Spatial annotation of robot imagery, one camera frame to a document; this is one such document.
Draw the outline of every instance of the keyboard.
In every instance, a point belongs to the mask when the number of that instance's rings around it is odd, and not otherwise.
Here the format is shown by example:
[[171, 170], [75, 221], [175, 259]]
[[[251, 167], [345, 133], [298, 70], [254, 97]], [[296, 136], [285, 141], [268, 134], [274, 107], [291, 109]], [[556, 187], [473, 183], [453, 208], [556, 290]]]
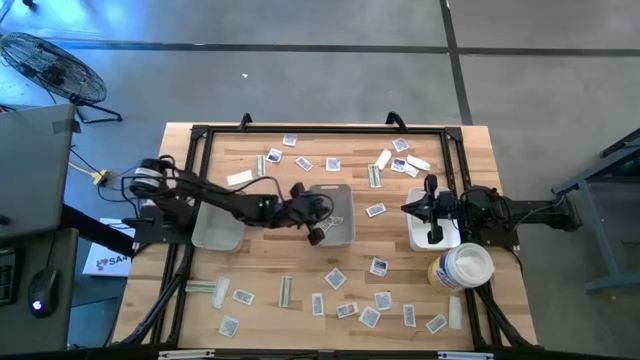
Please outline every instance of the keyboard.
[[16, 302], [21, 270], [20, 249], [0, 249], [0, 306]]

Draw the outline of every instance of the concrete floor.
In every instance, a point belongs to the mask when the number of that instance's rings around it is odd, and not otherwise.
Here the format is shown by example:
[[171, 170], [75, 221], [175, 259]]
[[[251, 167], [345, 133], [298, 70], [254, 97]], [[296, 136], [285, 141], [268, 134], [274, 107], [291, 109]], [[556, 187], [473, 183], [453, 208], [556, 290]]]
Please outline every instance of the concrete floor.
[[[20, 2], [0, 32], [63, 39], [181, 43], [446, 46], [437, 0], [68, 0]], [[635, 0], [450, 0], [459, 46], [640, 47]], [[84, 126], [78, 152], [115, 172], [155, 156], [167, 121], [460, 124], [446, 54], [73, 50], [104, 79], [121, 124]], [[474, 124], [490, 127], [504, 193], [550, 198], [550, 188], [638, 127], [638, 57], [462, 56]], [[0, 68], [0, 102], [48, 105], [44, 90]], [[131, 216], [69, 172], [66, 201], [94, 217]], [[605, 274], [595, 238], [522, 226], [521, 257], [539, 341], [549, 349], [637, 357], [640, 290], [588, 296]], [[79, 247], [84, 263], [88, 247]], [[122, 282], [76, 278], [70, 341], [99, 346]], [[96, 327], [82, 336], [86, 318]]]

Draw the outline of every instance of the fan stand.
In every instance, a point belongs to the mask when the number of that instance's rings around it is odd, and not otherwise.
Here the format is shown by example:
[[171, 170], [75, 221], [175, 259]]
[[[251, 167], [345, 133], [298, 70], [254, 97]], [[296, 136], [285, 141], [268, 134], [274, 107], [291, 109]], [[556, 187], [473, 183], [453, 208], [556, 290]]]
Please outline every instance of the fan stand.
[[111, 121], [117, 121], [120, 122], [122, 121], [122, 116], [112, 110], [109, 109], [105, 109], [103, 107], [94, 105], [94, 104], [89, 104], [87, 102], [85, 102], [84, 100], [80, 99], [80, 97], [78, 95], [71, 95], [69, 97], [69, 102], [71, 102], [73, 105], [75, 106], [88, 106], [88, 107], [92, 107], [94, 109], [98, 109], [100, 111], [106, 112], [108, 114], [112, 114], [115, 115], [116, 117], [114, 118], [104, 118], [104, 119], [95, 119], [95, 120], [87, 120], [84, 115], [82, 115], [82, 113], [80, 112], [80, 109], [78, 107], [76, 107], [76, 114], [78, 114], [78, 117], [80, 118], [80, 121], [82, 121], [83, 124], [95, 124], [95, 123], [101, 123], [101, 122], [111, 122]]

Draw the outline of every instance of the wooden tabletop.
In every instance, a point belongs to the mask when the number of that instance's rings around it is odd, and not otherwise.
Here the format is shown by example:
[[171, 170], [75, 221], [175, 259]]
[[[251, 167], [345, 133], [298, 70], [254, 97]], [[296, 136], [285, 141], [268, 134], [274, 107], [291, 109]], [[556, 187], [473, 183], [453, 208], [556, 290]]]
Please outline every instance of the wooden tabletop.
[[[161, 154], [175, 157], [177, 166], [185, 164], [192, 123], [168, 123]], [[464, 145], [474, 184], [496, 187], [500, 179], [491, 147], [489, 130], [484, 126], [463, 126]], [[298, 134], [295, 147], [282, 145], [282, 134], [217, 134], [213, 141], [208, 179], [226, 186], [226, 177], [244, 170], [255, 173], [255, 155], [269, 149], [283, 151], [280, 164], [267, 163], [267, 175], [276, 177], [283, 192], [301, 181], [308, 188], [314, 184], [349, 184], [353, 190], [356, 240], [348, 247], [312, 247], [307, 232], [296, 229], [252, 229], [245, 234], [238, 253], [218, 253], [198, 248], [191, 270], [192, 280], [215, 281], [221, 275], [231, 279], [222, 309], [214, 309], [211, 296], [186, 296], [186, 305], [179, 346], [181, 348], [261, 348], [261, 349], [340, 349], [340, 350], [469, 350], [471, 333], [463, 305], [463, 330], [445, 328], [435, 335], [426, 323], [438, 314], [448, 317], [449, 295], [435, 291], [427, 281], [427, 267], [439, 255], [415, 252], [409, 245], [406, 214], [400, 206], [406, 203], [408, 191], [422, 187], [426, 172], [417, 178], [392, 172], [382, 172], [382, 188], [369, 187], [367, 164], [374, 163], [382, 149], [395, 156], [417, 156], [431, 164], [431, 173], [446, 185], [439, 139], [431, 135], [406, 135], [409, 149], [397, 153], [391, 134]], [[458, 161], [453, 153], [454, 169]], [[304, 156], [314, 165], [309, 172], [299, 168], [294, 160]], [[341, 160], [340, 172], [325, 170], [325, 159]], [[199, 169], [197, 156], [194, 169]], [[458, 176], [458, 185], [462, 188]], [[275, 193], [270, 181], [256, 183], [249, 193]], [[387, 212], [369, 218], [365, 209], [383, 202]], [[502, 249], [488, 249], [496, 272], [491, 282], [496, 302], [520, 333], [535, 342], [535, 333], [519, 267], [513, 255]], [[115, 328], [114, 340], [130, 334], [158, 295], [167, 245], [153, 245], [136, 257], [131, 266], [122, 307]], [[368, 272], [373, 257], [389, 261], [385, 277]], [[348, 278], [338, 290], [333, 290], [324, 277], [334, 267]], [[278, 307], [281, 276], [293, 277], [292, 306]], [[230, 299], [235, 289], [255, 294], [253, 305]], [[356, 301], [362, 310], [375, 308], [374, 293], [391, 291], [393, 308], [382, 312], [375, 329], [358, 321], [358, 316], [338, 319], [336, 307]], [[321, 292], [325, 300], [325, 317], [311, 315], [311, 294]], [[415, 304], [418, 326], [404, 326], [402, 304]], [[173, 300], [168, 306], [165, 329], [169, 328]], [[486, 313], [480, 306], [485, 338]], [[224, 315], [239, 320], [235, 337], [218, 334]]]

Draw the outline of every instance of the fan grille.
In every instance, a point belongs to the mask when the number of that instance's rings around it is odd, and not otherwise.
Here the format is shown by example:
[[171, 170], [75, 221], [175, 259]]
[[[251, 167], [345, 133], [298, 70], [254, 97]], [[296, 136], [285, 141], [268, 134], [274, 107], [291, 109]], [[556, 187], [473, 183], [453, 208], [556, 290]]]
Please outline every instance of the fan grille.
[[95, 71], [45, 40], [10, 33], [0, 39], [0, 54], [22, 75], [72, 102], [95, 104], [107, 97], [104, 81]]

